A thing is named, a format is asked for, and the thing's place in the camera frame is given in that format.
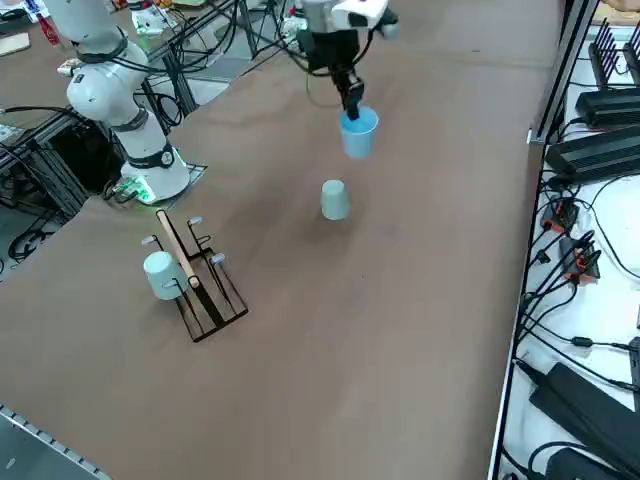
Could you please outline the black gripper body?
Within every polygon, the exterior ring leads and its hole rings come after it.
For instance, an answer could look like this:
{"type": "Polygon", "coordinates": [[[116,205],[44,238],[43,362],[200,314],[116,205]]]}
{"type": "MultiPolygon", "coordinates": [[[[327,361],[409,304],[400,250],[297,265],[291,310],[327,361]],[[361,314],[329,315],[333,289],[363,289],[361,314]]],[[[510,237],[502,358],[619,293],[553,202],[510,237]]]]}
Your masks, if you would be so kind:
{"type": "Polygon", "coordinates": [[[317,73],[326,68],[329,74],[350,71],[359,53],[359,34],[356,30],[317,33],[299,30],[297,41],[307,61],[307,70],[317,73]]]}

